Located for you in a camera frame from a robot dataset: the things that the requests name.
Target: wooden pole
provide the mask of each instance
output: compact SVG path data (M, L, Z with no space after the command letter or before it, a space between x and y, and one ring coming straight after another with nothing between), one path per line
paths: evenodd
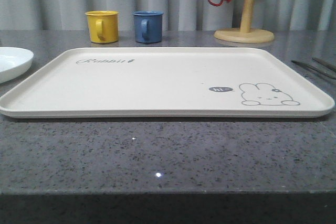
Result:
M254 6L254 0L244 0L242 21L240 23L241 33L249 33L251 31L253 6Z

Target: plate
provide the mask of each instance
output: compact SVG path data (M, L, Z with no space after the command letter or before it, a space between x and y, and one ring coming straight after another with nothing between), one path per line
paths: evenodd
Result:
M12 80L32 65L33 52L18 47L0 47L0 83Z
M15 118L317 117L334 100L255 48L77 48L0 98Z

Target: mug handle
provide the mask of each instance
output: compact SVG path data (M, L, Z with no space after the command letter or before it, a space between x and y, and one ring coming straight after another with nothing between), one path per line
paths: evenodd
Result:
M213 6L221 6L222 3L224 2L224 0L220 0L220 2L219 2L218 4L213 3L211 0L208 0L208 2L209 2L210 4L212 4Z
M148 38L148 19L143 19L141 21L141 31L142 31L142 37L145 39L145 40L149 40Z
M96 21L96 31L97 31L97 36L101 40L105 40L103 36L103 20L102 19L97 19Z

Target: yellow mug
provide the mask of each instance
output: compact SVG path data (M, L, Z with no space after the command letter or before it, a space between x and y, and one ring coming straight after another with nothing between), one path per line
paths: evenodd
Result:
M93 10L88 17L90 40L94 43L112 43L119 39L118 12L114 10Z

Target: rabbit drawing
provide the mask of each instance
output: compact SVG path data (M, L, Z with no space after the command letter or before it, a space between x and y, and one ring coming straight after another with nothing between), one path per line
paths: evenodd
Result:
M290 95L268 83L243 83L239 88L242 90L243 105L300 105Z

